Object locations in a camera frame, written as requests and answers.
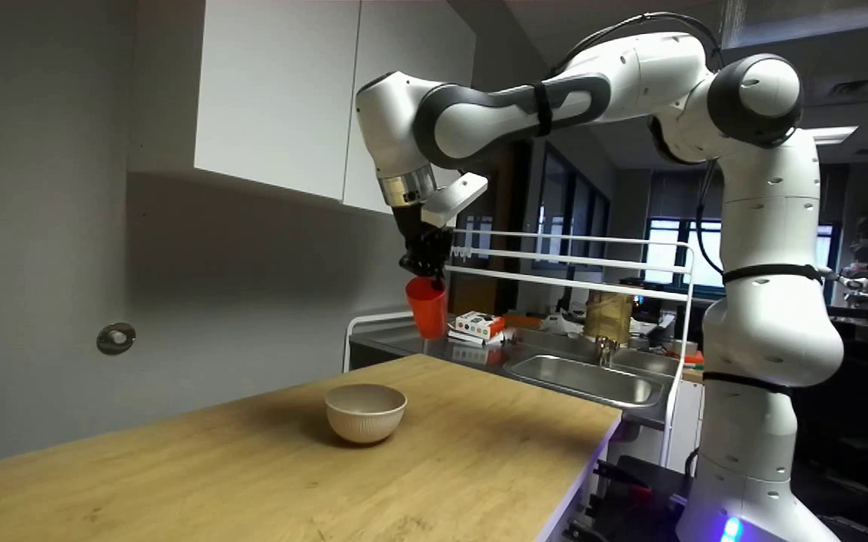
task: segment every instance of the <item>metal rack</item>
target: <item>metal rack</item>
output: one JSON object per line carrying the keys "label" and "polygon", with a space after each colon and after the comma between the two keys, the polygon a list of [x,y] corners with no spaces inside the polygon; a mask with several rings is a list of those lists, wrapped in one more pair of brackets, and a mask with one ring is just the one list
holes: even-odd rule
{"label": "metal rack", "polygon": [[[584,252],[607,252],[604,246],[674,246],[687,252],[683,264],[647,264],[635,260],[611,260],[611,255],[565,255],[542,251],[547,244],[592,244],[598,251]],[[497,263],[516,263],[500,269],[474,264],[474,260],[497,260]],[[690,304],[693,304],[693,246],[683,240],[647,240],[647,238],[599,238],[599,234],[541,234],[541,231],[471,231],[460,229],[458,240],[453,246],[453,260],[446,264],[446,275],[466,275],[466,276],[488,276],[488,281],[516,281],[516,283],[537,283],[537,285],[559,285],[559,289],[584,289],[584,292],[617,292],[617,294],[639,294],[639,299],[660,299],[683,304],[682,319],[682,352],[677,367],[673,377],[673,387],[667,398],[667,429],[663,429],[663,448],[660,461],[669,453],[669,428],[674,412],[674,395],[683,372],[683,348],[687,348],[687,329],[690,329]],[[537,275],[537,264],[565,264],[565,269],[617,269],[617,270],[669,270],[683,275],[687,292],[658,292],[642,285],[621,285],[621,283],[594,283],[594,281],[574,281],[574,276],[547,276]]]}

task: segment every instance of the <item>ceiling light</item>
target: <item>ceiling light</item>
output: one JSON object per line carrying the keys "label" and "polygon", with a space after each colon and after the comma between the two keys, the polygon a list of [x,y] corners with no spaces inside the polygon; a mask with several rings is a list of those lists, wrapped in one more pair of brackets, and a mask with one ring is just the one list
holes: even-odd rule
{"label": "ceiling light", "polygon": [[847,140],[858,125],[813,125],[805,129],[808,134],[817,137],[817,143],[842,143]]}

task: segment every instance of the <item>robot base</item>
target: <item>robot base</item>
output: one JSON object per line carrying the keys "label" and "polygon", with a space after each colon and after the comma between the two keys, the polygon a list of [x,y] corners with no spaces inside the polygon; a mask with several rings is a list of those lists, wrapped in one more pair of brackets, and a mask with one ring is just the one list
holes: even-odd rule
{"label": "robot base", "polygon": [[837,542],[790,490],[790,395],[706,378],[698,468],[677,522],[682,542]]}

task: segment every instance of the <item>cable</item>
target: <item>cable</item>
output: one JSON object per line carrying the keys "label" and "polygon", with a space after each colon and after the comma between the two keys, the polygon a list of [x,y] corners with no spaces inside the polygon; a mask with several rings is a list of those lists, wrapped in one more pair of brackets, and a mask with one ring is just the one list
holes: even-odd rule
{"label": "cable", "polygon": [[706,194],[709,194],[709,184],[710,184],[710,163],[706,165],[706,176],[703,176],[703,188],[698,188],[698,201],[695,201],[695,238],[698,238],[698,251],[703,260],[709,263],[709,269],[713,269],[723,276],[723,269],[709,255],[706,251],[706,238],[703,238],[703,214],[706,214]]}
{"label": "cable", "polygon": [[647,21],[682,21],[683,28],[695,29],[695,37],[703,37],[709,42],[709,56],[713,56],[719,63],[719,44],[716,37],[695,17],[682,15],[682,13],[639,13],[630,17],[621,17],[609,28],[592,29],[587,37],[581,37],[555,66],[548,75],[559,75],[567,68],[567,63],[574,56],[580,56],[584,48],[607,42],[611,33],[625,29],[625,28],[635,28],[635,25],[647,25]]}

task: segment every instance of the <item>red object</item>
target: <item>red object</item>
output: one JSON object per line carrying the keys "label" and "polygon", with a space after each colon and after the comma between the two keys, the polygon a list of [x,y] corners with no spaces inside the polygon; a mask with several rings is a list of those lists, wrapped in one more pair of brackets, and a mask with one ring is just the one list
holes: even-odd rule
{"label": "red object", "polygon": [[446,335],[446,289],[437,281],[412,276],[406,283],[412,326],[425,340]]}

